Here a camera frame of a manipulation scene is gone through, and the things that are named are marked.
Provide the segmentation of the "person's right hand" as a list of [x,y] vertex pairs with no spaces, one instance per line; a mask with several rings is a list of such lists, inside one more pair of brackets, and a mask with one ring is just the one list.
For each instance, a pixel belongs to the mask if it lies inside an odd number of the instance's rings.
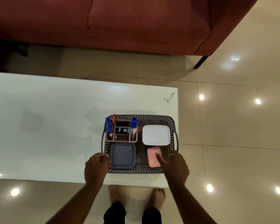
[[181,185],[184,186],[190,172],[183,156],[174,150],[167,162],[166,166],[162,169],[169,188],[173,189]]

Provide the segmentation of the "person's left hand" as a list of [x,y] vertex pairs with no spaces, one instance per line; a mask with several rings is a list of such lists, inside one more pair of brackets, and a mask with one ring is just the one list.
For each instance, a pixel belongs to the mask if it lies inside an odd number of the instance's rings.
[[86,184],[101,186],[110,167],[110,159],[99,159],[98,153],[92,155],[85,163],[84,178]]

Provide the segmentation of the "grey perforated plastic tray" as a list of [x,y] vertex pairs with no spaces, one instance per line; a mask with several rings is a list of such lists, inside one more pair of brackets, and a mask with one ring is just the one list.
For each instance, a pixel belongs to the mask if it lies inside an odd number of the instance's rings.
[[[175,128],[175,122],[172,117],[161,115],[117,115],[117,119],[138,119],[138,140],[135,145],[135,166],[131,169],[120,170],[111,169],[108,173],[116,174],[159,174],[164,173],[162,167],[150,168],[147,157],[147,149],[156,146],[144,145],[142,142],[142,129],[145,125],[166,125],[170,129],[170,144],[167,146],[157,146],[161,149],[161,156],[164,160],[168,161],[172,151],[175,149],[174,134],[176,135],[177,151],[179,150],[179,139]],[[114,142],[105,142],[105,139],[101,138],[101,151],[110,155],[110,148]]]

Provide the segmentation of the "person's left forearm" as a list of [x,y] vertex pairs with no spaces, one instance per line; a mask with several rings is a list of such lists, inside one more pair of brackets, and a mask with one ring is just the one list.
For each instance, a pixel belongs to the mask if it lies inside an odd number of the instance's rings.
[[85,184],[46,224],[84,224],[101,182]]

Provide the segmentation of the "person's right forearm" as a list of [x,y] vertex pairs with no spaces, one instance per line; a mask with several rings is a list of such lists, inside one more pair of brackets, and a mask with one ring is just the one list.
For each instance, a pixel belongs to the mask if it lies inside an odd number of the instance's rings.
[[184,184],[169,182],[168,186],[184,224],[217,224]]

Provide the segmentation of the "small pink box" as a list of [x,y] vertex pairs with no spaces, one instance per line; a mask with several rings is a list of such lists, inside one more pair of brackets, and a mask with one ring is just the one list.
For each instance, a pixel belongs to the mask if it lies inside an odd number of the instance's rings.
[[156,156],[157,153],[161,154],[160,147],[151,147],[147,149],[147,157],[150,168],[158,168],[161,166]]

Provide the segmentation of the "grey blue lidded container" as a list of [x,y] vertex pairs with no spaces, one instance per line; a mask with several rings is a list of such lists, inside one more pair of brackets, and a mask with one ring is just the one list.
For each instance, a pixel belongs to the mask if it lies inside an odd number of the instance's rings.
[[110,148],[111,167],[126,170],[135,166],[134,143],[113,143]]

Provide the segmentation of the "white square lidded container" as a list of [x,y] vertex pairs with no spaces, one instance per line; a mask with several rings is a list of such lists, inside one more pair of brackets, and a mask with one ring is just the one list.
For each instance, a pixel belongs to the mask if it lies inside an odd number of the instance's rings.
[[170,144],[170,129],[166,125],[145,125],[142,129],[142,142],[150,146]]

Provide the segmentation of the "pink desk organizer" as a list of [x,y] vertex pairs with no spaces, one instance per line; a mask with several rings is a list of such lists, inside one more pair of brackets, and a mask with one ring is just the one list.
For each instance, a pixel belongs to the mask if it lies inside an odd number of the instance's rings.
[[132,136],[132,140],[130,141],[130,134],[119,134],[118,128],[129,128],[130,127],[130,121],[132,119],[116,119],[116,122],[114,126],[112,126],[113,131],[113,140],[111,140],[110,136],[107,132],[107,124],[105,122],[105,132],[103,133],[103,138],[105,139],[105,142],[123,142],[123,143],[136,143],[138,140],[138,129],[135,136],[135,139]]

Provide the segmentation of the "person's right foot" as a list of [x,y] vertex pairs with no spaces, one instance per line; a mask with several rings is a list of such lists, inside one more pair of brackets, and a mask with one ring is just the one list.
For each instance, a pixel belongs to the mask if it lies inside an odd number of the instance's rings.
[[161,210],[164,201],[166,200],[166,191],[163,188],[154,188],[152,190],[150,199],[146,205],[146,209],[156,208],[158,211]]

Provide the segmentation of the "person's foot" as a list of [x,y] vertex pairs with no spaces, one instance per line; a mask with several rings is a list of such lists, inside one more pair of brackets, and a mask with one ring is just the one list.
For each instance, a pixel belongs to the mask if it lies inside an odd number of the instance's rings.
[[164,201],[166,200],[166,191],[163,188],[154,188],[152,190],[150,199],[146,205],[146,209],[156,208],[158,211],[161,210]]
[[126,208],[129,201],[130,188],[124,185],[109,185],[109,199],[110,204],[121,202],[123,207]]

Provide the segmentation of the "person's left foot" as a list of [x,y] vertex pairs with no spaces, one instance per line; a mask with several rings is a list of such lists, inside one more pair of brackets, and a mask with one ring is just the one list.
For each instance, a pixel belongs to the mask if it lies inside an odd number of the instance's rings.
[[121,202],[123,207],[126,208],[129,201],[130,188],[124,185],[109,185],[109,199],[110,204]]

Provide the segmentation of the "black trouser leg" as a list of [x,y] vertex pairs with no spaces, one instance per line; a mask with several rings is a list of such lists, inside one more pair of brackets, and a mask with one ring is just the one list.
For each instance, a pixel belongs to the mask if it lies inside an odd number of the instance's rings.
[[113,202],[104,214],[104,224],[125,224],[126,214],[122,202]]
[[142,215],[142,224],[162,224],[160,211],[152,206],[146,208]]

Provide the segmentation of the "black sofa leg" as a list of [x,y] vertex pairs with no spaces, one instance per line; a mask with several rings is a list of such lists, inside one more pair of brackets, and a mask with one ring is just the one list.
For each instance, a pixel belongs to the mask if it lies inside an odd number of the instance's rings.
[[26,42],[13,42],[12,45],[12,50],[18,54],[20,54],[23,57],[27,57],[28,56],[28,46],[29,43]]
[[205,62],[207,58],[208,56],[202,56],[201,59],[194,66],[194,69],[197,70]]

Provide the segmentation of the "red fabric sofa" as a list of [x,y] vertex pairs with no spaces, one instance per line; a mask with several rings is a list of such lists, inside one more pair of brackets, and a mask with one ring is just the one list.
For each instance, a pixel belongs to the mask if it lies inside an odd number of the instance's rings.
[[0,0],[0,39],[211,56],[258,0]]

